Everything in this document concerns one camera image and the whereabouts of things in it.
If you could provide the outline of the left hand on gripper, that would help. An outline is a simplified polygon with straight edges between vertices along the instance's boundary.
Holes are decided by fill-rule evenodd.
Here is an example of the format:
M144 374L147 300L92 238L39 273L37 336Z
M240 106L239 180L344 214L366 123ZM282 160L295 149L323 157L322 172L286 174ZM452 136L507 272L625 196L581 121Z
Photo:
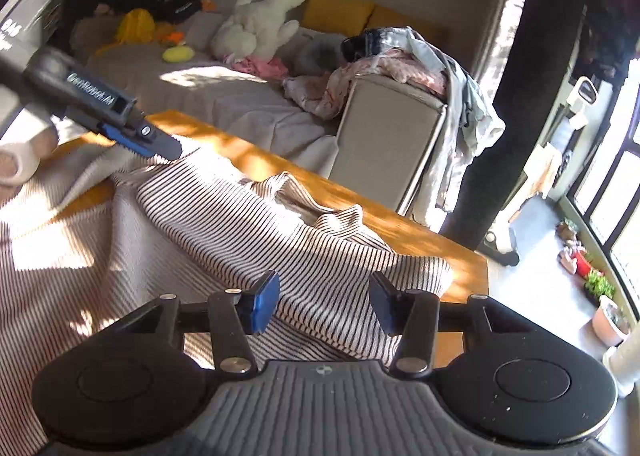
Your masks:
M58 131L50 114L37 104L26 106L1 138L2 205L17 195L57 147Z

